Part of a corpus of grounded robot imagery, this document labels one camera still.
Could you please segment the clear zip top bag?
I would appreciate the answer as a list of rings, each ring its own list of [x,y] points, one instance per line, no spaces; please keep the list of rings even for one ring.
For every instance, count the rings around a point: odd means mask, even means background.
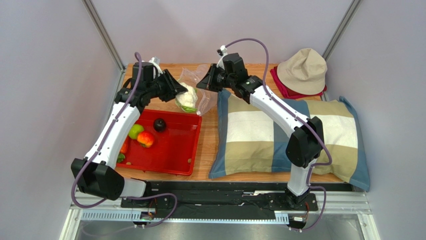
[[[218,94],[216,92],[196,88],[196,84],[206,75],[209,68],[209,64],[201,64],[197,67],[196,70],[189,70],[187,68],[183,68],[178,79],[179,83],[186,83],[187,85],[190,85],[197,90],[197,111],[192,113],[195,113],[198,116],[204,115],[211,108],[217,105]]]

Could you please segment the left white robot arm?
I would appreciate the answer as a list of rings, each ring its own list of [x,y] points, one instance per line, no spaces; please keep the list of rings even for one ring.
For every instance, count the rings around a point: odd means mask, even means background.
[[[146,181],[123,177],[115,170],[122,145],[151,99],[168,102],[188,91],[167,69],[161,70],[153,62],[136,62],[129,82],[129,88],[117,92],[110,117],[93,147],[84,158],[75,158],[71,164],[71,199],[80,208],[89,206],[77,201],[76,190],[102,201],[144,195]]]

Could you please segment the white green cauliflower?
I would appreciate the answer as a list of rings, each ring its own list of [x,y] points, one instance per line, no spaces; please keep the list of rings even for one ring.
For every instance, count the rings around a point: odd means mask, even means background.
[[[184,82],[181,82],[180,85],[185,87],[187,91],[176,96],[176,105],[186,113],[195,113],[197,111],[196,103],[198,101],[197,90]]]

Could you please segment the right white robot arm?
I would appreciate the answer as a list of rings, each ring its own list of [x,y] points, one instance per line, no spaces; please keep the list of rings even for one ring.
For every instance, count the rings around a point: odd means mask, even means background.
[[[211,64],[196,87],[216,93],[231,89],[236,97],[261,110],[281,127],[289,137],[285,154],[291,162],[285,203],[292,209],[304,206],[310,193],[312,169],[324,148],[322,121],[301,114],[279,99],[263,80],[248,73],[238,53],[223,55],[219,63]]]

